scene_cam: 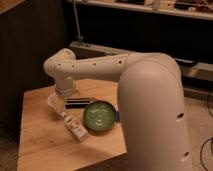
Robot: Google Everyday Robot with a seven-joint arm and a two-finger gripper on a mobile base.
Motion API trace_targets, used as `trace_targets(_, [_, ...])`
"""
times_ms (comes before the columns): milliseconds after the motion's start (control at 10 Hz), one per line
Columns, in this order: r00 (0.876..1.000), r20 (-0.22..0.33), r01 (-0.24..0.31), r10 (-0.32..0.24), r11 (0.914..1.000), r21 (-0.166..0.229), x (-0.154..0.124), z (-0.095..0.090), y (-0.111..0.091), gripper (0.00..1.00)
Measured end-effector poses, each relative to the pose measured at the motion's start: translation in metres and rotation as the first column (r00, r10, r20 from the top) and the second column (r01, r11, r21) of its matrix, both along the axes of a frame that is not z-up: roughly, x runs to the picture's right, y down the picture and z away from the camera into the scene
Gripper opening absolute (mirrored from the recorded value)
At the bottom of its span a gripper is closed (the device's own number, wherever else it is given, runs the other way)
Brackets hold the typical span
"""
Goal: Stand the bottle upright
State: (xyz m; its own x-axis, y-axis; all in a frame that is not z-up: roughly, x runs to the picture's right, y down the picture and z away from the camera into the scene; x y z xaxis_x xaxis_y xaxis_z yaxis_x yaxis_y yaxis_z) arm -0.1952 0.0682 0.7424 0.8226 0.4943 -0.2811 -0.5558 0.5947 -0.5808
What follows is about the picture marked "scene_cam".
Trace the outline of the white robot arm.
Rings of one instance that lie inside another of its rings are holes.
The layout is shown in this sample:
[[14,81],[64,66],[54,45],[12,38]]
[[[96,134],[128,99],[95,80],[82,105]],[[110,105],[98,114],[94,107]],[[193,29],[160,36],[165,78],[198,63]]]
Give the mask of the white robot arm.
[[64,48],[43,64],[62,98],[76,79],[114,81],[131,171],[193,171],[181,71],[163,53],[78,59]]

